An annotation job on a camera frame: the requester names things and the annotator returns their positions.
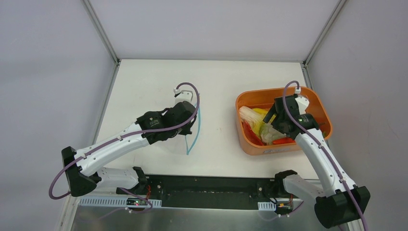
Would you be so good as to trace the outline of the white cauliflower toy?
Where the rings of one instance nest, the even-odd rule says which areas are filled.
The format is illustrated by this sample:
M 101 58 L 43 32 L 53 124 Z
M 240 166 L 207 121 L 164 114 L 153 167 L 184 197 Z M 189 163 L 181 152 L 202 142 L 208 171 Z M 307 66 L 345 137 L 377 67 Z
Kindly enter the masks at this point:
M 272 142 L 286 136 L 275 130 L 271 124 L 263 124 L 259 129 L 259 136 L 263 143 L 272 145 Z

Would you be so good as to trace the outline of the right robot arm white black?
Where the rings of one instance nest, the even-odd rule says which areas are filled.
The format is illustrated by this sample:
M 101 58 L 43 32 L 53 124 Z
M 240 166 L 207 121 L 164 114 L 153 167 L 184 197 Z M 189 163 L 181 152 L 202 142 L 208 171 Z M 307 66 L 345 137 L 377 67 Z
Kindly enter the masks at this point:
M 356 183 L 340 167 L 327 146 L 315 118 L 301 113 L 307 108 L 299 94 L 278 97 L 264 118 L 274 129 L 291 138 L 303 150 L 316 172 L 321 188 L 306 181 L 294 170 L 275 174 L 270 196 L 292 194 L 312 206 L 318 221 L 332 228 L 354 220 L 367 227 L 363 213 L 370 200 L 370 192 Z

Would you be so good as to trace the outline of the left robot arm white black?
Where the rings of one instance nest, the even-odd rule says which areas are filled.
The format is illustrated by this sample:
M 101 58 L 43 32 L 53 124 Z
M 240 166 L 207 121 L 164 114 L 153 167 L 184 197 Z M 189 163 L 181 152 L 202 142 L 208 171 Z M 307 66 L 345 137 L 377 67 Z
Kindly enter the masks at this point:
M 64 172 L 73 197 L 86 195 L 98 188 L 116 188 L 142 194 L 147 179 L 140 167 L 109 168 L 106 164 L 136 149 L 166 141 L 177 135 L 190 135 L 198 110 L 187 101 L 162 111 L 148 111 L 123 131 L 93 146 L 62 150 Z

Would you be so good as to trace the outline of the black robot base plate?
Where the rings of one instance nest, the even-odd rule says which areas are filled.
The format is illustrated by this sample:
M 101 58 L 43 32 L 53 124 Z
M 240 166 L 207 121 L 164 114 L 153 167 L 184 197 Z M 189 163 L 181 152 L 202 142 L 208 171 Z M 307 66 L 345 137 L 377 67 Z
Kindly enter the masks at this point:
M 160 200 L 162 207 L 256 210 L 279 214 L 295 209 L 295 196 L 277 190 L 274 179 L 146 175 L 129 192 Z

